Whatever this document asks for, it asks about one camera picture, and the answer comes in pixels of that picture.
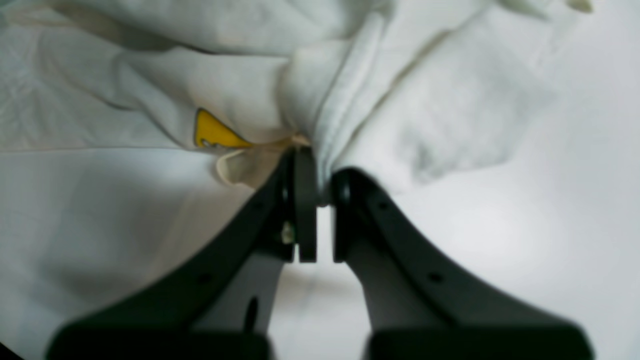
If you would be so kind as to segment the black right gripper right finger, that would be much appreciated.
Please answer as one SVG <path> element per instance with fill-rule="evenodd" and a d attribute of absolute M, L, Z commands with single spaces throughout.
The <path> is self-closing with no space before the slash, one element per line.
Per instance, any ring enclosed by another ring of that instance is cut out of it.
<path fill-rule="evenodd" d="M 366 360 L 592 360 L 582 328 L 510 296 L 439 250 L 358 170 L 331 180 L 334 260 L 362 286 Z"/>

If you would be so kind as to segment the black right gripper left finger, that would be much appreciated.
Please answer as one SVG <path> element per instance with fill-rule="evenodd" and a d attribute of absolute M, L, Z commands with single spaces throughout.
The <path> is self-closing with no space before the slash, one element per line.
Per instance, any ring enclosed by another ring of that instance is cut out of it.
<path fill-rule="evenodd" d="M 317 260 L 316 164 L 308 146 L 215 239 L 145 289 L 55 335 L 48 360 L 274 360 L 268 328 L 285 264 Z"/>

